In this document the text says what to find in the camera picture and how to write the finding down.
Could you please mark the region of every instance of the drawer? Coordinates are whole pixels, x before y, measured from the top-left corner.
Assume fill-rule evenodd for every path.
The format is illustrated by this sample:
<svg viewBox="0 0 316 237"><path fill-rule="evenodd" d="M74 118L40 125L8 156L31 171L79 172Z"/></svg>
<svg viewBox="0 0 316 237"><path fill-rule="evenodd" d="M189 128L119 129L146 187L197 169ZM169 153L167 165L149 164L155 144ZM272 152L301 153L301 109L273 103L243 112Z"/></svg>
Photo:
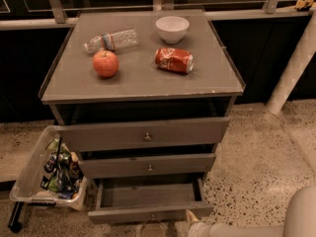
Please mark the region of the drawer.
<svg viewBox="0 0 316 237"><path fill-rule="evenodd" d="M184 220L186 209L198 216L212 212L198 174L103 179L88 215L94 223Z"/></svg>
<svg viewBox="0 0 316 237"><path fill-rule="evenodd" d="M186 118L61 126L72 151L164 147L221 142L229 118Z"/></svg>
<svg viewBox="0 0 316 237"><path fill-rule="evenodd" d="M88 179L208 172L215 154L168 155L79 161Z"/></svg>

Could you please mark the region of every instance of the speckled floor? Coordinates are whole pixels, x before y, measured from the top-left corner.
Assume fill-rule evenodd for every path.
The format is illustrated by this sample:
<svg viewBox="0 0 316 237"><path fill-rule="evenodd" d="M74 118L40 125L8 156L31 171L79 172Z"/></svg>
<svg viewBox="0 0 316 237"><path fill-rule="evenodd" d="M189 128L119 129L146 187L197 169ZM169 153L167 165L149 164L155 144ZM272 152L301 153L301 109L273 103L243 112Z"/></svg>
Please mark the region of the speckled floor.
<svg viewBox="0 0 316 237"><path fill-rule="evenodd" d="M234 106L204 185L214 212L202 220L235 226L283 225L291 196L316 184L316 100L287 102L277 116L264 104ZM0 181L14 180L51 121L0 124ZM23 229L8 227L14 203L0 193L1 236L187 236L189 223L94 225L86 212L24 206Z"/></svg>

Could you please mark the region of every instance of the gray tabletop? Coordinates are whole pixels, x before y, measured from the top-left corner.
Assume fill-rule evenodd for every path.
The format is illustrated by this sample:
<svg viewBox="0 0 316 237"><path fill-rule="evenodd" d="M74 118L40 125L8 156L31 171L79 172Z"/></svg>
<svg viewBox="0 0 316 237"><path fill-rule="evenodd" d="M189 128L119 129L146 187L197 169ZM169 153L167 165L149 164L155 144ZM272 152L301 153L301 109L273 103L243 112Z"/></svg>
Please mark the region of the gray tabletop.
<svg viewBox="0 0 316 237"><path fill-rule="evenodd" d="M161 40L155 28L159 18L169 15L182 16L190 22L185 38L172 45ZM83 44L95 35L130 27L138 30L140 44L118 50L118 74L101 78ZM155 52L163 46L192 52L193 71L179 74L158 69ZM242 92L243 86L203 11L85 13L80 16L41 100L45 104L79 104L228 96Z"/></svg>

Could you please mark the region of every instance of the plastic container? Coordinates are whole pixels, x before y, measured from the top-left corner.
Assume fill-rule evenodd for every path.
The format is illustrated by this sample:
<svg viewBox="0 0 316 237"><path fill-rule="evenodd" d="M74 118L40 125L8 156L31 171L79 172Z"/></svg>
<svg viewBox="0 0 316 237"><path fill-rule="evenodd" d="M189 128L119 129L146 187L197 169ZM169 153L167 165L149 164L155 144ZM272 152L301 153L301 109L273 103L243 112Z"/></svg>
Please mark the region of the plastic container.
<svg viewBox="0 0 316 237"><path fill-rule="evenodd" d="M47 204L58 207L72 207L76 210L85 210L85 197L88 180L83 178L80 183L78 196L74 199L61 199L56 194L50 193L40 187L43 176L48 173L43 166L47 162L51 150L46 149L50 141L57 135L57 126L48 126L40 135L30 158L26 161L20 176L10 192L10 199L33 204Z"/></svg>
<svg viewBox="0 0 316 237"><path fill-rule="evenodd" d="M95 36L85 43L88 53L96 53L101 49L116 51L118 49L138 45L138 33L136 29L125 29L118 32Z"/></svg>

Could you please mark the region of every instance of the white pole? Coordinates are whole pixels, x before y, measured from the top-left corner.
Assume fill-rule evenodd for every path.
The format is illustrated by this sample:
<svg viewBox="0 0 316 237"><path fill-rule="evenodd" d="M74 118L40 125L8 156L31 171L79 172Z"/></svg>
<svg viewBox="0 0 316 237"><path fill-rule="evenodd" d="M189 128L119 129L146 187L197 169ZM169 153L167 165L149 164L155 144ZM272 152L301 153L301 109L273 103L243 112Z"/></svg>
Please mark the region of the white pole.
<svg viewBox="0 0 316 237"><path fill-rule="evenodd" d="M267 109L278 114L316 51L316 13L313 13L292 57L267 102Z"/></svg>

